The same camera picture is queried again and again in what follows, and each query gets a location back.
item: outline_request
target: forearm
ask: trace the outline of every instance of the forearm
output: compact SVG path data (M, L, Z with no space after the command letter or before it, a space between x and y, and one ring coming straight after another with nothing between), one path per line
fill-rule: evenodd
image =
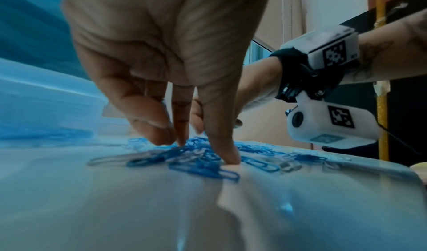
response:
M341 84L427 74L427 10L359 36L361 66Z

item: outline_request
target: clear plastic bin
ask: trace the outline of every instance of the clear plastic bin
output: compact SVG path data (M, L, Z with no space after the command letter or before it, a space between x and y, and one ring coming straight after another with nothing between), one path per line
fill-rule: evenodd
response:
M0 140L90 137L107 103L91 81L0 59Z

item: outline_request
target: skin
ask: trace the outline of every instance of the skin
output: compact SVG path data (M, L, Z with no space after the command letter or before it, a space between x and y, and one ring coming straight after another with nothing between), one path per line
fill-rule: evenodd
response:
M184 145L196 87L212 149L235 164L234 100L266 2L64 0L63 10L82 65L135 130L156 145Z
M359 36L360 67L348 70L341 84L375 82L427 74L427 10L387 24ZM242 111L274 99L280 87L283 69L277 57L262 59L243 68L235 99L236 117ZM203 132L201 104L196 97L190 122ZM242 126L235 120L235 126Z

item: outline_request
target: yellow pole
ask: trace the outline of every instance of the yellow pole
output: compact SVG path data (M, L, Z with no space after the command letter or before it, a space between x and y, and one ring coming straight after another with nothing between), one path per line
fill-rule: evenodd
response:
M386 24L386 4L384 0L375 0L377 5L377 21L375 28L382 27ZM390 91L389 81L378 81L374 83L374 89L377 94L377 116L378 123L388 128L387 113L387 93ZM379 159L389 161L388 134L382 132L379 140Z

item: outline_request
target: hand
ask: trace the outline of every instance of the hand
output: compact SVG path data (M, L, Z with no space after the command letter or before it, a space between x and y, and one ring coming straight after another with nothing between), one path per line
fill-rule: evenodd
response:
M243 68L235 99L235 128L243 125L237 119L242 111L263 105L277 96L281 80L282 64L277 57L268 57ZM198 134L205 131L202 108L198 97L194 98L190 124Z
M154 144L185 144L194 87L213 150L238 163L234 97L267 0L64 0L82 65ZM173 126L162 104L173 83Z

